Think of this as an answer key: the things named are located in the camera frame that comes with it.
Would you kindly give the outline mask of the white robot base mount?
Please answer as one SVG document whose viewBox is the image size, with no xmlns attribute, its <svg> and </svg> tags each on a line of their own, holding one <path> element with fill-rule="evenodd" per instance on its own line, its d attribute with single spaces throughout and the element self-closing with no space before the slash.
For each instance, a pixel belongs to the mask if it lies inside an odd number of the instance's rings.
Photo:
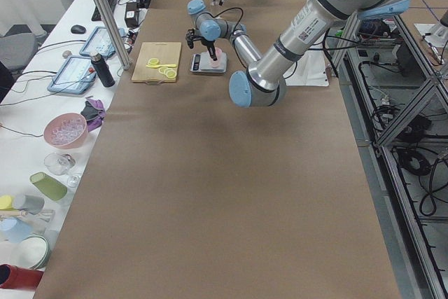
<svg viewBox="0 0 448 299">
<path fill-rule="evenodd" d="M 322 51 L 307 51 L 283 75 L 287 86 L 329 86 L 326 59 Z"/>
</svg>

